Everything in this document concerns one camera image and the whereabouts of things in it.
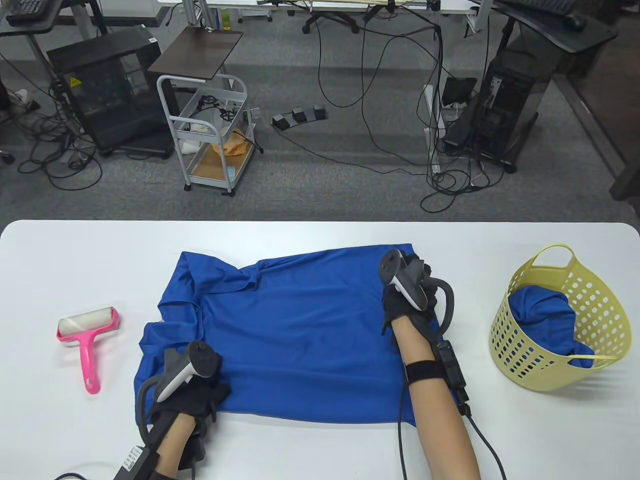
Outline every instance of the lint roller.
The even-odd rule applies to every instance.
[[[120,316],[113,307],[102,308],[63,318],[58,322],[56,337],[61,342],[80,343],[80,363],[84,387],[91,395],[100,391],[100,379],[93,356],[93,342],[101,333],[111,332],[120,326]]]

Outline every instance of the computer tower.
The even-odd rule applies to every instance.
[[[152,33],[136,26],[47,52],[58,76],[58,94],[63,93],[100,151],[144,143],[146,136],[168,130],[156,88],[157,74],[148,71],[160,56]],[[165,82],[169,109],[179,114],[171,84]]]
[[[465,148],[505,160],[514,148],[522,147],[561,55],[546,38],[523,28],[491,60],[479,94],[447,130],[445,151],[458,154]]]

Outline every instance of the black wrist strap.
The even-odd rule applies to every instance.
[[[406,383],[411,385],[414,381],[428,380],[430,378],[444,378],[444,370],[440,362],[434,360],[422,360],[404,366]]]

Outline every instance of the white desk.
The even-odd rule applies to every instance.
[[[493,364],[488,331],[511,275],[551,243],[567,243],[616,293],[640,335],[640,239],[622,224],[259,223],[19,221],[0,237],[0,478],[77,471],[111,480],[131,446],[138,341],[182,250],[236,266],[266,257],[411,242],[456,294],[447,338],[467,378],[474,418],[509,480],[631,480],[640,474],[640,354],[556,394],[510,382]],[[108,305],[122,315],[97,346],[102,391],[84,391],[77,348],[58,319]],[[199,480],[400,480],[394,425],[307,424],[219,416]],[[428,478],[405,426],[410,480]],[[483,478],[499,473],[472,433]]]

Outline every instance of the lint roller handle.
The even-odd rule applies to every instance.
[[[80,364],[84,377],[84,387],[91,395],[100,391],[100,379],[93,355],[93,341],[80,343]]]

